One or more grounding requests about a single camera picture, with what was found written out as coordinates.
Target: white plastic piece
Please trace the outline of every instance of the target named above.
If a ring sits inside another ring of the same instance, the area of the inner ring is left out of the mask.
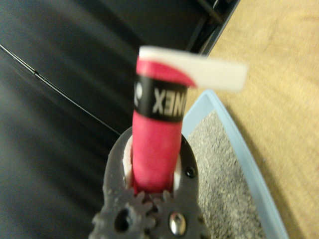
[[[132,186],[132,161],[131,150],[133,144],[133,136],[131,136],[125,145],[123,156],[123,168],[125,177],[125,188],[131,188]]]
[[[133,136],[131,136],[128,142],[125,145],[124,156],[123,156],[123,169],[124,169],[124,177],[125,177],[125,188],[132,187],[132,160],[131,160],[131,150],[133,144]],[[180,183],[180,174],[181,174],[181,161],[180,155],[178,155],[176,167],[174,171],[174,181],[173,181],[173,191],[175,192],[179,189]]]
[[[216,90],[242,90],[248,72],[245,64],[154,46],[141,46],[139,59],[171,66],[188,75],[198,87]]]
[[[178,155],[176,167],[175,167],[175,171],[174,171],[174,181],[173,181],[173,191],[174,192],[177,189],[179,189],[180,173],[181,173],[181,160],[180,160],[180,155]]]

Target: gray gravel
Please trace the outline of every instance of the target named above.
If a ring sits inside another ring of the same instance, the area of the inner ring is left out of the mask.
[[[212,239],[263,239],[255,203],[215,111],[188,137],[199,171],[198,202]]]

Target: screw hole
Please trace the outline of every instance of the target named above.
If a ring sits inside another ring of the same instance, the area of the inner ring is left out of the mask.
[[[129,210],[123,209],[115,218],[114,226],[115,230],[123,233],[126,232],[131,224],[131,218],[129,217]]]
[[[196,176],[196,170],[193,167],[187,167],[186,168],[186,175],[190,178],[193,178]]]

